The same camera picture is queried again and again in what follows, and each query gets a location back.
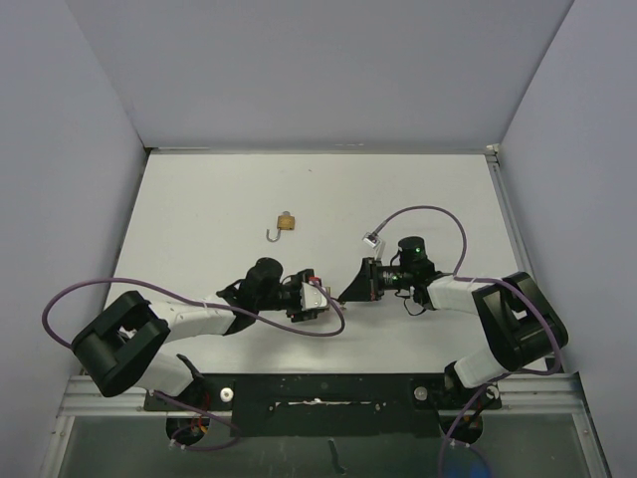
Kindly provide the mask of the small brass padlock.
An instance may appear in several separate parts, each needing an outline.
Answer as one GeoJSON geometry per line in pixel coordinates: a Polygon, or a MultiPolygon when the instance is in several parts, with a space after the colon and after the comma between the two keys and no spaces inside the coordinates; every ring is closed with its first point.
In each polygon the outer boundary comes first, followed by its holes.
{"type": "Polygon", "coordinates": [[[269,243],[276,243],[280,240],[284,231],[293,231],[296,228],[296,218],[290,211],[283,211],[277,218],[276,234],[272,235],[271,230],[266,230],[266,240],[269,243]]]}

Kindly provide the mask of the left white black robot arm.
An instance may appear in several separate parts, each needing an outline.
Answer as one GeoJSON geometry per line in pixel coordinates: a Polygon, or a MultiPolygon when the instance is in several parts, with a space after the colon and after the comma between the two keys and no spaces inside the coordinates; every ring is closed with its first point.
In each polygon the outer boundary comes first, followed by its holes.
{"type": "Polygon", "coordinates": [[[245,277],[218,291],[218,302],[194,301],[163,290],[166,301],[142,297],[145,282],[129,280],[121,294],[72,340],[71,350],[105,397],[137,386],[158,389],[179,408],[199,403],[203,385],[186,357],[162,347],[199,336],[227,337],[282,312],[293,323],[315,319],[330,307],[330,296],[311,269],[284,279],[282,265],[262,258],[245,277]]]}

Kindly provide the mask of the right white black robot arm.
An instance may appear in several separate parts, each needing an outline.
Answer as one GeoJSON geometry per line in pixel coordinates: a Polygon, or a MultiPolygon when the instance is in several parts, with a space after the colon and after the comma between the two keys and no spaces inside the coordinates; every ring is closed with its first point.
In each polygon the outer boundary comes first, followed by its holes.
{"type": "Polygon", "coordinates": [[[397,263],[373,257],[361,261],[357,275],[340,294],[341,303],[376,302],[387,291],[405,291],[426,311],[453,311],[479,318],[487,344],[449,363],[443,393],[457,407],[467,406],[479,386],[561,350],[568,342],[565,326],[534,279],[518,272],[503,279],[461,280],[436,269],[425,240],[398,241],[397,263]]]}

